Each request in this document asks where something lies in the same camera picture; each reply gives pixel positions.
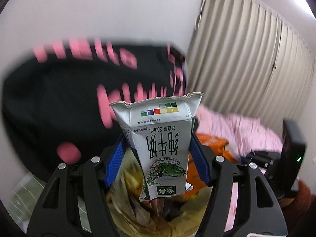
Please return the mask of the orange plastic bag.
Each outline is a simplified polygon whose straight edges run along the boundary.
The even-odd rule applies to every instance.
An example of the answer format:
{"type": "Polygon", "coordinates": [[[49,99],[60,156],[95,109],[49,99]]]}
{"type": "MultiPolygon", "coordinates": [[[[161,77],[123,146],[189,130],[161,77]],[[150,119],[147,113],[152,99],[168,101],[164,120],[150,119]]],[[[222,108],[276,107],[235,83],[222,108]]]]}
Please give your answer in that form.
{"type": "Polygon", "coordinates": [[[222,156],[230,163],[237,164],[237,160],[226,150],[228,141],[213,135],[193,133],[189,147],[189,164],[186,182],[192,189],[185,192],[184,199],[192,199],[198,192],[216,183],[215,157],[222,156]]]}

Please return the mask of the green white milk carton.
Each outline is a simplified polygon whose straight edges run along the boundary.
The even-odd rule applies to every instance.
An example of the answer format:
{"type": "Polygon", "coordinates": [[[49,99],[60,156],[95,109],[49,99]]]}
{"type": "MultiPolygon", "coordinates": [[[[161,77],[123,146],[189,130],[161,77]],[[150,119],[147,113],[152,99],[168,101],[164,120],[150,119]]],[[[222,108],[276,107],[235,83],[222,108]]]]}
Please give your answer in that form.
{"type": "Polygon", "coordinates": [[[203,93],[110,104],[144,175],[140,198],[186,191],[189,146],[203,93]]]}

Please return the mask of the yellow plastic trash bag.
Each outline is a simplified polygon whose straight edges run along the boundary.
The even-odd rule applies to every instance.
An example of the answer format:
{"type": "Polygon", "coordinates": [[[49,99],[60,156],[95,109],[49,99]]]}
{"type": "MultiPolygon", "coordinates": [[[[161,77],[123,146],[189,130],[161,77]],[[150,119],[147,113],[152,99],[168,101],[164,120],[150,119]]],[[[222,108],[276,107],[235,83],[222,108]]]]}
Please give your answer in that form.
{"type": "Polygon", "coordinates": [[[194,236],[205,214],[212,188],[189,198],[177,196],[141,201],[143,173],[131,149],[123,157],[118,176],[107,193],[112,219],[127,236],[194,236]]]}

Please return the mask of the pink blanket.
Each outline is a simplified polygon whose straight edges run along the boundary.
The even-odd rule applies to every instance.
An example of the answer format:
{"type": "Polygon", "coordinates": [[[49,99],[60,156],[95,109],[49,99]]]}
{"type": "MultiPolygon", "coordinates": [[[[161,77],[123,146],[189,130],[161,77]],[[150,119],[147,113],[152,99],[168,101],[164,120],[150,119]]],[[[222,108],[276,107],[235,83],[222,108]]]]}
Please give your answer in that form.
{"type": "Polygon", "coordinates": [[[234,113],[226,116],[203,105],[198,107],[196,118],[200,142],[210,145],[214,153],[222,153],[231,162],[240,163],[252,151],[282,151],[281,139],[263,126],[259,118],[234,113]]]}

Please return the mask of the green checked bed sheet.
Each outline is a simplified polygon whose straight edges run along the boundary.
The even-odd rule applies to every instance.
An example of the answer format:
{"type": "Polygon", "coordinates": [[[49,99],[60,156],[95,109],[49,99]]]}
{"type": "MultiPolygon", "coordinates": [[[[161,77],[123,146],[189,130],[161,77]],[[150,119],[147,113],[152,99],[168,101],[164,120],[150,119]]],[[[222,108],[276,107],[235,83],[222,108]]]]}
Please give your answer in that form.
{"type": "Polygon", "coordinates": [[[24,233],[27,232],[32,212],[45,185],[39,178],[28,173],[12,190],[7,211],[24,233]]]}

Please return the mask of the black Hello Kitty pillow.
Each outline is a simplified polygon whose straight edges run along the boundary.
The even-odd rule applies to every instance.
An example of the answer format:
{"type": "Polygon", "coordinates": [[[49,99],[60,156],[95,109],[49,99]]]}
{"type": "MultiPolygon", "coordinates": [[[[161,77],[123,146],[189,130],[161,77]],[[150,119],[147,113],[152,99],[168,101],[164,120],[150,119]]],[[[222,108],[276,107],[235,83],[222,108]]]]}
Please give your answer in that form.
{"type": "Polygon", "coordinates": [[[60,163],[85,163],[122,132],[111,103],[184,95],[184,63],[169,44],[95,38],[36,47],[3,83],[2,117],[17,156],[42,181],[60,163]]]}

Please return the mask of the beige pleated curtain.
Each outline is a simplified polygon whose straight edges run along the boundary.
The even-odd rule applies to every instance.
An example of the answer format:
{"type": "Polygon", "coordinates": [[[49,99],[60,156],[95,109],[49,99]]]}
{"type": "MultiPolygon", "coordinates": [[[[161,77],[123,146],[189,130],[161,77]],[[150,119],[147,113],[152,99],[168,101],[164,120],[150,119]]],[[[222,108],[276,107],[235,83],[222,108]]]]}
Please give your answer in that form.
{"type": "Polygon", "coordinates": [[[258,0],[203,0],[187,56],[188,89],[214,111],[259,118],[282,131],[298,120],[315,55],[293,27],[258,0]]]}

